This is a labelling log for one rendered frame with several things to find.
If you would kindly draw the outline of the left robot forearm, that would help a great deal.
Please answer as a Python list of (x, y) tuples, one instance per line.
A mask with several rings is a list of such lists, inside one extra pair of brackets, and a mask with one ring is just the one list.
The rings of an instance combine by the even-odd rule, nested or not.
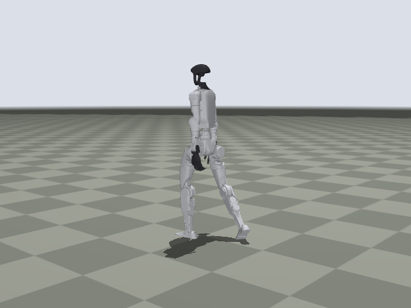
[[(192, 117), (189, 120), (189, 125), (191, 127), (190, 132), (191, 132), (191, 151), (196, 151), (196, 145), (200, 144), (200, 136), (199, 136), (199, 132), (200, 132), (200, 128), (198, 126), (198, 121), (195, 117)], [(199, 146), (200, 148), (200, 146)]]

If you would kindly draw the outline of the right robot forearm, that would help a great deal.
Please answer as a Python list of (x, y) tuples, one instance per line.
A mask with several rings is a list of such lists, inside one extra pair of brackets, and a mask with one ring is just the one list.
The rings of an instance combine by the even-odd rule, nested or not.
[(217, 140), (217, 129), (218, 129), (218, 122), (214, 124), (214, 128), (209, 128), (209, 132), (211, 133), (211, 138)]

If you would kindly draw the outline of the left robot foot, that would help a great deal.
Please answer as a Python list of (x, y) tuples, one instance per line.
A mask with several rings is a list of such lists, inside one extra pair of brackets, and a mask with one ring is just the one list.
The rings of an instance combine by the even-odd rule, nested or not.
[(183, 231), (183, 232), (177, 232), (175, 235), (181, 236), (181, 237), (187, 237), (190, 239), (197, 239), (197, 233), (195, 231), (192, 231), (190, 233)]

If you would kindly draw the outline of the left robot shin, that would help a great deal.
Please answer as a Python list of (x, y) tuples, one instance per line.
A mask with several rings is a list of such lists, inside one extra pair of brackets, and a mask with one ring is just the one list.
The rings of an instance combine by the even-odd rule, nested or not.
[[(184, 222), (186, 226), (186, 232), (190, 233), (193, 231), (193, 215), (195, 209), (195, 199), (190, 198), (190, 190), (185, 187), (180, 190), (180, 204), (182, 209), (182, 214), (184, 216)], [(187, 230), (188, 229), (188, 230)]]

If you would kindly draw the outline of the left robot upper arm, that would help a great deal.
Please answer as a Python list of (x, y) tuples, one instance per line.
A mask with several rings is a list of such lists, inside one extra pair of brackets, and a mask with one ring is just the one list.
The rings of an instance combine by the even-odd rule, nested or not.
[(202, 99), (201, 91), (195, 91), (189, 93), (189, 100), (191, 103), (191, 112), (193, 117), (195, 117), (198, 121), (198, 125), (200, 124), (200, 101)]

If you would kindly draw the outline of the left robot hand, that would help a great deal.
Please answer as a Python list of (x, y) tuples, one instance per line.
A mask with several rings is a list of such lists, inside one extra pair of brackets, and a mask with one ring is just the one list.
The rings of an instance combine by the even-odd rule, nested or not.
[(194, 166), (194, 168), (195, 168), (196, 170), (202, 171), (202, 170), (204, 170), (204, 169), (206, 169), (206, 168), (204, 168), (204, 167), (202, 166), (200, 156), (198, 155), (198, 154), (200, 153), (199, 145), (196, 145), (195, 148), (196, 148), (196, 151), (191, 151), (191, 153), (193, 154), (191, 163), (192, 163), (192, 165)]

